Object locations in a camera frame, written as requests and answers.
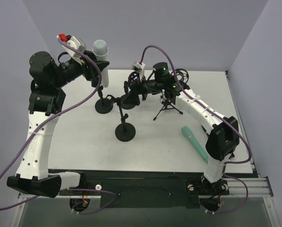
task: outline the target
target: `microphone head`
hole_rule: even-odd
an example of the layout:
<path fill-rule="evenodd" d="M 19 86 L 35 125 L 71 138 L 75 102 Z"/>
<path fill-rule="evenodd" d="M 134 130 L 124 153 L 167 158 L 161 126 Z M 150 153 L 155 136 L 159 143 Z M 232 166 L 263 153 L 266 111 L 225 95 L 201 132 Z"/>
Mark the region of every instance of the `microphone head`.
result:
<path fill-rule="evenodd" d="M 97 56 L 104 56 L 108 53 L 108 47 L 106 45 L 106 42 L 99 39 L 94 42 L 94 48 L 93 52 Z"/>

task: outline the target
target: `gray floor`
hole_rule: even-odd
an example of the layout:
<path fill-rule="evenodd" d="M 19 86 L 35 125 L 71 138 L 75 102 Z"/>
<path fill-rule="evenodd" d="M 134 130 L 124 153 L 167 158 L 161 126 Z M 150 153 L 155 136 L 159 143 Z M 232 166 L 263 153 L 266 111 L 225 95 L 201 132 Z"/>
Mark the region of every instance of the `gray floor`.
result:
<path fill-rule="evenodd" d="M 243 198 L 224 199 L 222 209 L 238 206 Z M 92 200 L 88 210 L 96 209 Z M 203 209 L 105 209 L 93 215 L 71 214 L 68 198 L 40 198 L 25 205 L 20 227 L 269 227 L 262 198 L 250 198 L 246 205 L 230 214 L 210 215 Z"/>

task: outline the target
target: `gray wall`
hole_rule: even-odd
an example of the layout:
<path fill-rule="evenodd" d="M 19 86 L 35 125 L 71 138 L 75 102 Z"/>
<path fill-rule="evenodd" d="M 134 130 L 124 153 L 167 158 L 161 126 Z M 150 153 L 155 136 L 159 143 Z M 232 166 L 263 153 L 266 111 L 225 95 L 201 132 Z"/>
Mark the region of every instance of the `gray wall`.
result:
<path fill-rule="evenodd" d="M 19 151 L 27 135 L 30 56 L 47 50 L 20 0 L 0 1 L 0 173 Z M 18 193 L 6 186 L 14 165 L 0 182 L 0 207 L 14 204 Z M 13 209 L 0 212 L 0 227 L 9 226 Z"/>
<path fill-rule="evenodd" d="M 229 71 L 256 167 L 282 224 L 282 0 L 269 0 Z"/>
<path fill-rule="evenodd" d="M 104 39 L 112 69 L 128 69 L 156 44 L 178 67 L 228 70 L 267 0 L 23 0 L 56 58 L 56 35 L 79 36 L 89 48 Z M 164 61 L 147 52 L 149 68 Z"/>

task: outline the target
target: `black stand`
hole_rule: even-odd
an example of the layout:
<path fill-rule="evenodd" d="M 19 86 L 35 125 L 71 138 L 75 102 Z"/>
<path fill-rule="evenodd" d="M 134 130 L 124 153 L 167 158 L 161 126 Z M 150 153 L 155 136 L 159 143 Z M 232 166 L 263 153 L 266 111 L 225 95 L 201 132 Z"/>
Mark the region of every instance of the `black stand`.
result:
<path fill-rule="evenodd" d="M 180 114 L 183 114 L 183 112 L 178 110 L 177 108 L 175 108 L 168 99 L 164 99 L 164 101 L 162 101 L 162 104 L 163 104 L 163 106 L 159 110 L 159 113 L 154 117 L 154 121 L 157 119 L 157 117 L 161 113 L 161 111 L 164 111 L 164 110 L 177 110 Z"/>
<path fill-rule="evenodd" d="M 130 110 L 130 109 L 133 109 L 136 105 L 134 104 L 123 104 L 123 101 L 124 99 L 127 97 L 127 94 L 128 94 L 128 82 L 127 81 L 124 81 L 124 92 L 125 92 L 125 95 L 121 96 L 121 103 L 122 103 L 122 108 L 124 110 Z"/>
<path fill-rule="evenodd" d="M 122 106 L 121 98 L 117 98 L 116 102 L 120 110 L 121 124 L 117 126 L 115 130 L 115 135 L 118 140 L 122 142 L 128 142 L 135 137 L 136 129 L 132 124 L 125 122 L 125 119 L 128 118 L 128 114 L 126 113 L 125 115 L 123 115 L 122 107 L 121 107 Z"/>
<path fill-rule="evenodd" d="M 106 96 L 106 98 L 103 98 L 102 90 L 103 86 L 101 85 L 98 90 L 100 99 L 96 101 L 95 109 L 99 114 L 107 114 L 112 111 L 114 102 L 111 99 L 108 99 L 108 96 Z"/>

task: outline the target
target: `microphone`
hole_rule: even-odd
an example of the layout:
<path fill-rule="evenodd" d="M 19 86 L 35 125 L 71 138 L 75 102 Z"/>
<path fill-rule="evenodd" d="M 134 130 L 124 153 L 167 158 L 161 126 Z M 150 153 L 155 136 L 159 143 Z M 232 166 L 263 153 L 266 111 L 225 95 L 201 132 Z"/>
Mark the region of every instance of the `microphone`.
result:
<path fill-rule="evenodd" d="M 94 42 L 93 53 L 98 61 L 107 61 L 108 47 L 106 42 L 99 39 Z M 107 67 L 101 72 L 102 74 L 102 85 L 108 87 L 108 69 Z"/>

